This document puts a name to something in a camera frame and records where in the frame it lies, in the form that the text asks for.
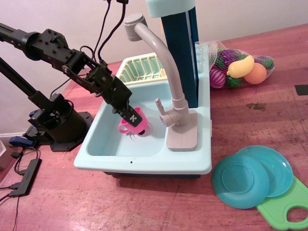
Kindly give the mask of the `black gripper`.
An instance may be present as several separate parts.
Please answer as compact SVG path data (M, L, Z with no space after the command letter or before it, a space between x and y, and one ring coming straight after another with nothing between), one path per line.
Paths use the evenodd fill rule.
M107 67L91 67L85 80L89 82L91 93L102 96L106 103L112 105L113 114L119 114L134 128L142 122L142 117L129 105L131 91Z

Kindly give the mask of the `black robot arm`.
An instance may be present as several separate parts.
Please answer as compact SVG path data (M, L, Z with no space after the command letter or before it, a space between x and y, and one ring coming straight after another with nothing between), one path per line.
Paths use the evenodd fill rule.
M113 113L134 128L142 124L142 116L129 105L131 91L125 84L112 75L105 62L97 63L84 52L69 48L61 33L51 29L27 33L1 25L0 39L33 61L49 63L90 93L102 97L112 106ZM1 61L0 70L38 107L29 119L31 127L25 133L27 139L38 145L49 145L54 152L70 151L83 142L93 121L88 112L76 112L73 104L61 94L47 98L5 61Z

